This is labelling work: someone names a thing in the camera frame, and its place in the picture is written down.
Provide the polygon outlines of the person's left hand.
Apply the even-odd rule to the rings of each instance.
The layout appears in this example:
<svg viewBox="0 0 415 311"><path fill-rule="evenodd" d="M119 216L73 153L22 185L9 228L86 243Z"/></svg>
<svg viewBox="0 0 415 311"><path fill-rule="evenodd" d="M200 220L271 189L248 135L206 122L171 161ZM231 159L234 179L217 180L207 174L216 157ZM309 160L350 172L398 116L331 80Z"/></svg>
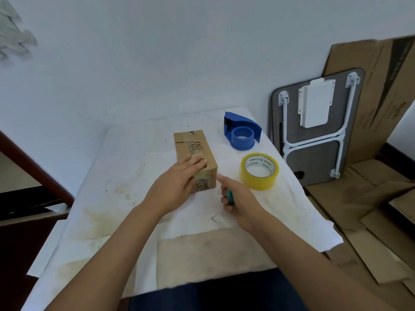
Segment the person's left hand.
<svg viewBox="0 0 415 311"><path fill-rule="evenodd" d="M162 218L183 205L192 193L195 177L185 177L177 171L177 163L161 174L148 190L141 205L148 206Z"/></svg>

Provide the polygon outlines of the blue tape dispenser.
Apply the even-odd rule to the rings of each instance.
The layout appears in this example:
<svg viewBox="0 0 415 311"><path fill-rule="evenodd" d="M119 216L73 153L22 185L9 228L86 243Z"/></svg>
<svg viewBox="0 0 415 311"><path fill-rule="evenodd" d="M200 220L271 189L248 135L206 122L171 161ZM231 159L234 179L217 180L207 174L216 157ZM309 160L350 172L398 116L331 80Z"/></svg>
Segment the blue tape dispenser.
<svg viewBox="0 0 415 311"><path fill-rule="evenodd" d="M255 121L232 112L225 112L224 136L235 150L252 149L256 142L260 143L261 135L262 128Z"/></svg>

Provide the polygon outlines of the large flattened cardboard sheet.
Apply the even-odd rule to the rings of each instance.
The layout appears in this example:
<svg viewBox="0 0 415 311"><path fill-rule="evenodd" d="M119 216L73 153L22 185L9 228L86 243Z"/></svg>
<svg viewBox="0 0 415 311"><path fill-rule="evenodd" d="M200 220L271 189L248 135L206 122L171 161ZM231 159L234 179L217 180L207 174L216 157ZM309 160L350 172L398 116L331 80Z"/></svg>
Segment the large flattened cardboard sheet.
<svg viewBox="0 0 415 311"><path fill-rule="evenodd" d="M415 100L415 34L334 44L323 76L361 68L346 165L374 158Z"/></svg>

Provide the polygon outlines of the person's right hand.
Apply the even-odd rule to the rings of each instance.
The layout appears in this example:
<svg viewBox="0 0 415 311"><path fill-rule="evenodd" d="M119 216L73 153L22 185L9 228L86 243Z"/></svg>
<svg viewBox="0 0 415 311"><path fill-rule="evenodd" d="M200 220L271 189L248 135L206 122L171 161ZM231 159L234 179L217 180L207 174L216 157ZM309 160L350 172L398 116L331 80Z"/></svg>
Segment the person's right hand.
<svg viewBox="0 0 415 311"><path fill-rule="evenodd" d="M230 213L232 214L238 225L245 230L246 232L257 235L257 232L260 231L261 224L263 219L266 217L267 212L259 204L256 197L253 195L251 190L243 184L243 197L242 205L239 206L239 213Z"/></svg>

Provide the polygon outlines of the person's left forearm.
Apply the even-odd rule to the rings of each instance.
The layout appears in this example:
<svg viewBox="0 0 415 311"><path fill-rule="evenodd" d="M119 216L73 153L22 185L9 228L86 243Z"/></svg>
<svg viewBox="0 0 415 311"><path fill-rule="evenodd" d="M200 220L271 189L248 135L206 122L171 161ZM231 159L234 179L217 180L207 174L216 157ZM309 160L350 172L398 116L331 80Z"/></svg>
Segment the person's left forearm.
<svg viewBox="0 0 415 311"><path fill-rule="evenodd" d="M151 204L136 206L44 311L116 311L139 255L163 216Z"/></svg>

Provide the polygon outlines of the grey jagged wall decoration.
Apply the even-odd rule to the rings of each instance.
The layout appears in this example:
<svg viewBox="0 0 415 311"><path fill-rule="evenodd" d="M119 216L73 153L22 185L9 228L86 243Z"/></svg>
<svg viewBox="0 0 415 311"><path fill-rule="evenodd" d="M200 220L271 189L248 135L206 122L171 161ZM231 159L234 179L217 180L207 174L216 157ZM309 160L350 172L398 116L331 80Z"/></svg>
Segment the grey jagged wall decoration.
<svg viewBox="0 0 415 311"><path fill-rule="evenodd" d="M20 20L20 15L13 5L8 0L0 0L0 61L8 57L4 50L26 55L29 51L25 45L37 45L31 31L21 30L16 25L15 21Z"/></svg>

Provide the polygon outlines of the dark brown wooden rail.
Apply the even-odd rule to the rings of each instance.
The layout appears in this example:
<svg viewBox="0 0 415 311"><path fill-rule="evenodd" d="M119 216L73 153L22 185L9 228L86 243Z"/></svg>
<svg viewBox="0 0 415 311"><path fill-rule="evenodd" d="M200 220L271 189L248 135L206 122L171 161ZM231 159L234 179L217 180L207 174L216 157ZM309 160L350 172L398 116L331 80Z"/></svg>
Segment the dark brown wooden rail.
<svg viewBox="0 0 415 311"><path fill-rule="evenodd" d="M23 169L41 185L56 195L63 203L72 207L75 198L54 177L42 169L31 157L0 130L0 152Z"/></svg>

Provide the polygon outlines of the grey folding table white legs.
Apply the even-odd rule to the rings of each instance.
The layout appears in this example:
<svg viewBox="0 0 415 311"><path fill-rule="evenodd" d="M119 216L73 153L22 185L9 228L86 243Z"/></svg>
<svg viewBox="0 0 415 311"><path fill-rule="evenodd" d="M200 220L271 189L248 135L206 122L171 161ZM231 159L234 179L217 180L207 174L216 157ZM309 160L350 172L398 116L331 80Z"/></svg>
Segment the grey folding table white legs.
<svg viewBox="0 0 415 311"><path fill-rule="evenodd" d="M354 68L272 92L273 144L303 187L343 172L364 75Z"/></svg>

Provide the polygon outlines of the stained white table cover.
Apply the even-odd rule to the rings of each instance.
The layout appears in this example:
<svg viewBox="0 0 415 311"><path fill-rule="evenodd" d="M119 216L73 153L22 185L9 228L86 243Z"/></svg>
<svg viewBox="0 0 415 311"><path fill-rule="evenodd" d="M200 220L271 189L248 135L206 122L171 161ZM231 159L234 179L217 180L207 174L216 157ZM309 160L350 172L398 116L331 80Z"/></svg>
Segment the stained white table cover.
<svg viewBox="0 0 415 311"><path fill-rule="evenodd" d="M249 151L233 149L224 135L225 112L254 120L247 108L219 109L133 121L112 126L82 183L59 244L22 311L43 311L122 220L139 204L156 178L177 161L174 133L203 130L224 176L241 180L241 160L265 153L280 167L273 187L253 191L262 206L319 252L343 243L323 218L267 137ZM192 194L157 225L133 269L123 297L187 283L269 270L275 264L251 235L223 210L220 185Z"/></svg>

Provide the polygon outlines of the pile of flattened cardboard pieces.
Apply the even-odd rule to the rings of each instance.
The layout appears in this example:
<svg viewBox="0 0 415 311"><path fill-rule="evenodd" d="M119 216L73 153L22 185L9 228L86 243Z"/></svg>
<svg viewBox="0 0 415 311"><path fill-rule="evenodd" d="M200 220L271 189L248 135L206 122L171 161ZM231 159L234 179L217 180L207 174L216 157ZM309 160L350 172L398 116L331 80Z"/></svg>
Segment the pile of flattened cardboard pieces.
<svg viewBox="0 0 415 311"><path fill-rule="evenodd" d="M326 251L345 274L398 311L415 311L415 179L379 160L306 187L344 242Z"/></svg>

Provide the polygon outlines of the person's dark blue trousers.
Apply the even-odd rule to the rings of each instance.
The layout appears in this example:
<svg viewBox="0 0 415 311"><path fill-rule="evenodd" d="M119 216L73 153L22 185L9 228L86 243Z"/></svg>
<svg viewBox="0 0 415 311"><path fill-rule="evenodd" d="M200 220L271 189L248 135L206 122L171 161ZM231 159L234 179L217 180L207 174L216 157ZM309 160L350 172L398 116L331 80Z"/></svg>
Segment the person's dark blue trousers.
<svg viewBox="0 0 415 311"><path fill-rule="evenodd" d="M128 311L309 311L279 268L140 294Z"/></svg>

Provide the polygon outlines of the yellow packing tape roll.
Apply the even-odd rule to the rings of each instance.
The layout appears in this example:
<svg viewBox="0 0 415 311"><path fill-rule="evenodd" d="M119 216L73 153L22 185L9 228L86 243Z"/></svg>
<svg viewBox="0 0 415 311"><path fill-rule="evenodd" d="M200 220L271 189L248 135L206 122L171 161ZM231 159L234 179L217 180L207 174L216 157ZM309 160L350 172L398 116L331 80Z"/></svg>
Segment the yellow packing tape roll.
<svg viewBox="0 0 415 311"><path fill-rule="evenodd" d="M250 153L241 160L240 178L250 189L264 191L272 188L278 173L278 163L265 153Z"/></svg>

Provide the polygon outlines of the person's right forearm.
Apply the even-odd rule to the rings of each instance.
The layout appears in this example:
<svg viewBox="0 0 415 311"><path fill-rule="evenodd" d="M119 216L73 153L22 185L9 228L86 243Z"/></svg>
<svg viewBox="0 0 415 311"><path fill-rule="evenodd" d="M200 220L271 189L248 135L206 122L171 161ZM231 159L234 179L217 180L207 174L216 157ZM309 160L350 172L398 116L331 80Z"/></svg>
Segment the person's right forearm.
<svg viewBox="0 0 415 311"><path fill-rule="evenodd" d="M310 311L395 311L321 253L261 210L240 219Z"/></svg>

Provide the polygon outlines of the taped brown cardboard box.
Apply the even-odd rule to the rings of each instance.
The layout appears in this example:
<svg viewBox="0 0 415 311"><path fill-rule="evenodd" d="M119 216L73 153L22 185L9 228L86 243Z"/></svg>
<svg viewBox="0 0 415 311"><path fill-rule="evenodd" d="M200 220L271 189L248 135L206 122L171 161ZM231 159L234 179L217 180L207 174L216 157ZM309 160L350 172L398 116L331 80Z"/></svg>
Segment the taped brown cardboard box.
<svg viewBox="0 0 415 311"><path fill-rule="evenodd" d="M218 165L202 130L174 133L177 160L185 156L202 156L207 161L206 166L195 175L195 185L192 193L205 191L216 187Z"/></svg>

